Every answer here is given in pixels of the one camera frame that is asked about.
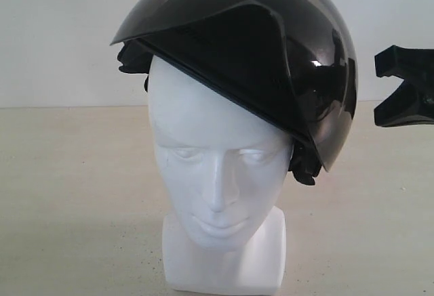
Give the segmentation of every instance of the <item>mannequin lips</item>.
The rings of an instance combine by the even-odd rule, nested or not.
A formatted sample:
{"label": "mannequin lips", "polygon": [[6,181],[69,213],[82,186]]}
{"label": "mannequin lips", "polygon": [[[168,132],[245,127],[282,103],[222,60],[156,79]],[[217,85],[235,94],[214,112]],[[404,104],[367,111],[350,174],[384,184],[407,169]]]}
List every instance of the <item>mannequin lips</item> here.
{"label": "mannequin lips", "polygon": [[199,225],[199,227],[208,235],[213,236],[215,238],[228,238],[240,231],[244,226],[248,218],[239,221],[236,224],[228,224],[228,225],[214,225],[204,222],[198,217],[193,215],[193,219]]}

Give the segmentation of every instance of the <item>mannequin chin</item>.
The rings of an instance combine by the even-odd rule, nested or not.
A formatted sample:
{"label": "mannequin chin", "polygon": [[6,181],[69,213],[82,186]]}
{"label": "mannequin chin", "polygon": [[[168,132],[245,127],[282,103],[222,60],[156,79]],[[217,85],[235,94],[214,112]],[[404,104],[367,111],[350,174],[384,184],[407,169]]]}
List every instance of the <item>mannequin chin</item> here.
{"label": "mannequin chin", "polygon": [[291,137],[158,57],[149,78],[155,156],[176,217],[201,248],[241,248],[279,196]]}

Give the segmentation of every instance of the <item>table surface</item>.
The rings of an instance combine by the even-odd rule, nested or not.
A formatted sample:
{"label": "table surface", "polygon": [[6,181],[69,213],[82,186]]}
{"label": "table surface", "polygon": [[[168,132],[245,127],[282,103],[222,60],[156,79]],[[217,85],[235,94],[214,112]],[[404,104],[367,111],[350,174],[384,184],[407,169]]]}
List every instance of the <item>table surface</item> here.
{"label": "table surface", "polygon": [[[375,105],[315,187],[285,181],[280,295],[434,295],[434,128],[377,128]],[[0,193],[1,296],[188,295],[146,107],[0,110]]]}

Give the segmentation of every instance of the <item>white mannequin head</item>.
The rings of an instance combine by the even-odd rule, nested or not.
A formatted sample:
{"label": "white mannequin head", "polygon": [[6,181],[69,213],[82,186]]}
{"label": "white mannequin head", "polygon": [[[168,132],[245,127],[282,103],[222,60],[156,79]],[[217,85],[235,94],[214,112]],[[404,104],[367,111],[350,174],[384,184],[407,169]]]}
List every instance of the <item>white mannequin head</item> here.
{"label": "white mannequin head", "polygon": [[244,246],[279,196],[291,137],[158,57],[149,116],[160,174],[189,238],[219,251]]}

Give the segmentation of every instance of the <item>black helmet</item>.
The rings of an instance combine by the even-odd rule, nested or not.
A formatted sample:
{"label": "black helmet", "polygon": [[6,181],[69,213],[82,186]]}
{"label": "black helmet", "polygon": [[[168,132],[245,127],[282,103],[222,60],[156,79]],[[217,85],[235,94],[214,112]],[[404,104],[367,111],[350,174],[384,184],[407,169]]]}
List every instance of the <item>black helmet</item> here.
{"label": "black helmet", "polygon": [[290,171],[315,184],[345,143],[357,101],[356,57],[330,0],[140,0],[112,44],[126,73],[154,55],[290,133]]}

